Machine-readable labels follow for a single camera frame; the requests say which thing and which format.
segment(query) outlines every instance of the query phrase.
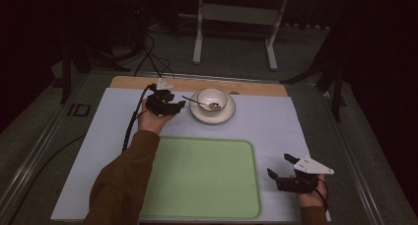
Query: black cable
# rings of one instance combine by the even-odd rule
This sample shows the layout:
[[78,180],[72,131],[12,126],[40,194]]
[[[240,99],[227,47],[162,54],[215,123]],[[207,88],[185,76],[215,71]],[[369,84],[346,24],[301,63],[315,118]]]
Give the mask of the black cable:
[[326,194],[327,194],[327,196],[326,196],[326,198],[323,196],[323,194],[319,191],[319,190],[317,190],[317,188],[315,188],[314,186],[312,186],[311,184],[310,184],[310,182],[308,182],[306,179],[304,179],[304,178],[300,178],[304,183],[306,183],[307,185],[309,185],[312,189],[313,189],[313,191],[315,191],[316,193],[317,193],[317,195],[320,197],[320,199],[322,199],[322,203],[323,203],[323,207],[325,208],[325,211],[326,210],[328,210],[328,203],[327,203],[327,201],[328,201],[328,198],[329,198],[329,191],[328,191],[328,186],[326,185],[326,183],[323,181],[323,180],[321,180],[321,179],[319,179],[319,178],[317,178],[317,180],[319,180],[320,182],[322,182],[323,183],[323,185],[325,186],[325,190],[326,190]]
[[[151,48],[150,48],[150,50],[152,51],[152,50],[154,49],[154,44],[155,44],[155,41],[154,41],[154,39],[153,39],[151,36],[149,36],[148,34],[146,34],[146,36],[147,36],[147,37],[149,37],[149,38],[151,39],[152,44],[151,44]],[[136,70],[135,70],[135,74],[134,74],[134,76],[136,76],[136,75],[138,74],[138,71],[139,71],[139,69],[141,68],[141,66],[142,66],[142,64],[144,63],[144,61],[145,61],[147,58],[150,58],[150,59],[151,59],[150,51],[147,51],[147,50],[146,50],[146,48],[147,48],[147,46],[146,46],[146,45],[144,45],[144,50],[145,50],[146,55],[145,55],[145,57],[141,60],[141,62],[138,64],[138,66],[136,67]]]
[[140,115],[138,115],[139,108],[141,107],[142,100],[144,99],[145,93],[151,88],[151,85],[148,85],[144,91],[142,92],[141,98],[138,101],[138,105],[136,106],[135,112],[133,112],[132,117],[129,121],[128,128],[126,129],[125,133],[125,139],[123,140],[123,146],[122,146],[122,153],[128,148],[128,141],[130,137],[130,133],[132,131],[133,123],[135,122],[136,118]]
[[[149,34],[146,34],[146,36],[151,40],[151,42],[152,42],[152,44],[151,44],[151,47],[147,47],[146,45],[144,45],[144,50],[145,50],[145,57],[141,60],[141,62],[138,64],[138,66],[137,66],[137,68],[136,68],[136,70],[135,70],[135,73],[134,73],[134,76],[136,76],[137,74],[138,74],[138,71],[139,71],[139,69],[141,68],[141,66],[142,66],[142,64],[145,62],[145,60],[148,58],[148,59],[150,59],[150,61],[151,61],[151,64],[152,64],[152,66],[153,66],[153,68],[154,68],[154,70],[157,72],[157,74],[158,74],[158,76],[160,77],[160,78],[163,78],[163,74],[164,74],[164,72],[166,72],[166,70],[169,70],[171,73],[172,73],[172,75],[173,75],[173,78],[175,78],[175,75],[174,75],[174,73],[173,73],[173,71],[171,70],[171,68],[170,68],[170,65],[171,65],[171,62],[168,60],[168,59],[165,59],[165,58],[161,58],[161,57],[159,57],[159,56],[157,56],[154,52],[153,52],[153,49],[154,49],[154,46],[155,46],[155,40],[149,35]],[[155,58],[157,58],[157,60],[162,64],[162,65],[164,65],[165,66],[165,68],[163,69],[163,71],[162,72],[160,72],[159,71],[159,69],[157,68],[157,65],[156,65],[156,63],[154,62],[154,60],[153,60],[153,56],[155,57]]]
[[36,173],[34,179],[32,180],[32,182],[29,184],[29,187],[27,189],[27,191],[25,192],[24,196],[21,199],[21,202],[19,203],[18,207],[16,208],[15,213],[13,214],[11,220],[9,221],[9,225],[13,224],[13,222],[16,219],[16,216],[18,215],[19,211],[21,210],[26,198],[29,195],[29,192],[31,191],[31,188],[34,186],[37,178],[39,177],[40,173],[43,172],[43,170],[46,168],[46,166],[52,161],[52,159],[54,159],[56,157],[56,155],[58,155],[62,150],[64,150],[65,148],[67,148],[68,146],[70,146],[71,144],[77,142],[78,140],[80,140],[81,138],[85,137],[86,134],[83,134],[75,139],[73,139],[72,141],[70,141],[69,143],[65,144],[64,146],[62,146],[61,148],[59,148],[54,154],[52,154],[48,160],[46,160],[46,162],[43,164],[43,166],[39,169],[39,171]]

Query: metal frame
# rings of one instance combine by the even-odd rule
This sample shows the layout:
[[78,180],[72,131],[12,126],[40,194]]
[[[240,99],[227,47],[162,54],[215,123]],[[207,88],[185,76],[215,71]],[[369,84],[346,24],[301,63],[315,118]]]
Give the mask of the metal frame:
[[280,10],[277,11],[270,9],[207,4],[204,3],[203,0],[199,0],[199,6],[197,9],[197,35],[194,45],[193,63],[199,64],[202,55],[203,19],[256,25],[271,25],[273,27],[273,32],[270,38],[265,40],[265,47],[270,69],[272,71],[276,71],[278,67],[276,56],[274,54],[273,43],[276,39],[276,35],[279,30],[287,2],[288,0],[283,0]]

